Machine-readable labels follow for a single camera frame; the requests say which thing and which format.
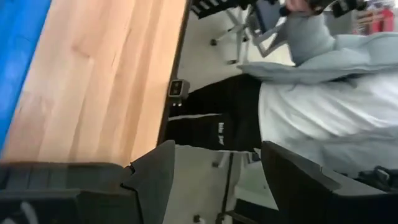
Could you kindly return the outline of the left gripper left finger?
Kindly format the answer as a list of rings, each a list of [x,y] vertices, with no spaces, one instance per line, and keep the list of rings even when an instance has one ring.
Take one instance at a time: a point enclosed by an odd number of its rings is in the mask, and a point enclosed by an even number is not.
[[[174,181],[175,142],[163,142],[128,168],[132,174],[121,187],[136,193],[141,222],[162,224]]]

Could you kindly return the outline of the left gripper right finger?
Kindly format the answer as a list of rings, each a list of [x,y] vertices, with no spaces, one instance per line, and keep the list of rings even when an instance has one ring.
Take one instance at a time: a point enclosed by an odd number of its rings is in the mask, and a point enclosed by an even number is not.
[[[289,223],[327,223],[332,191],[341,187],[337,181],[318,164],[270,141],[262,143],[261,162],[277,208]]]

